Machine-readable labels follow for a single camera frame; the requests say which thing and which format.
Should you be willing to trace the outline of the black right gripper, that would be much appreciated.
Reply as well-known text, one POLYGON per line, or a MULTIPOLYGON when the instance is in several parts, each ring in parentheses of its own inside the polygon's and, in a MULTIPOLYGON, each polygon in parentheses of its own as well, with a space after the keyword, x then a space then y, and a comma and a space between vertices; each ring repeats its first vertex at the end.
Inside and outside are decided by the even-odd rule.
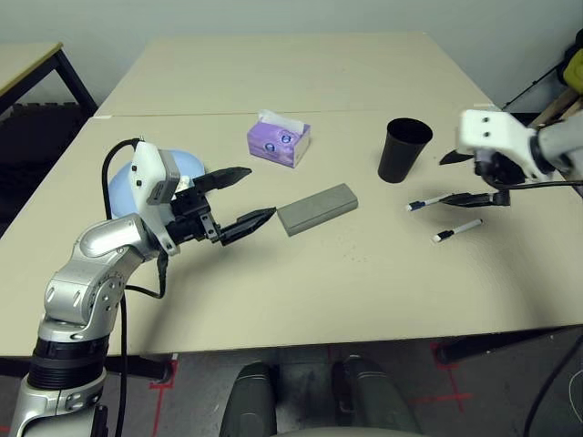
POLYGON ((524 182, 524 172, 519 165, 497 152, 476 152, 466 154, 452 150, 439 161, 440 165, 451 165, 474 159, 475 173, 487 185, 496 189, 496 193, 455 193, 439 200, 440 203, 459 208, 482 208, 488 206, 510 205, 510 194, 507 187, 520 185, 524 182))

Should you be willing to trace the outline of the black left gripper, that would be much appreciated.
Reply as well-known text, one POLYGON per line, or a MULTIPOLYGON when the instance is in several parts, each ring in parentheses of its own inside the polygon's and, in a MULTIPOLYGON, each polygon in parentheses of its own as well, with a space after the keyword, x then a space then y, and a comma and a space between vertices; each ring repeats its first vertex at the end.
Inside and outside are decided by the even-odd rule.
POLYGON ((166 226, 172 241, 178 246, 195 239, 208 239, 222 246, 247 237, 265 224, 276 212, 276 208, 256 209, 241 216, 236 221, 220 229, 211 214, 206 194, 214 189, 223 189, 238 183, 250 175, 252 170, 244 167, 224 168, 212 171, 193 180, 191 188, 176 194, 170 202, 174 219, 166 226))

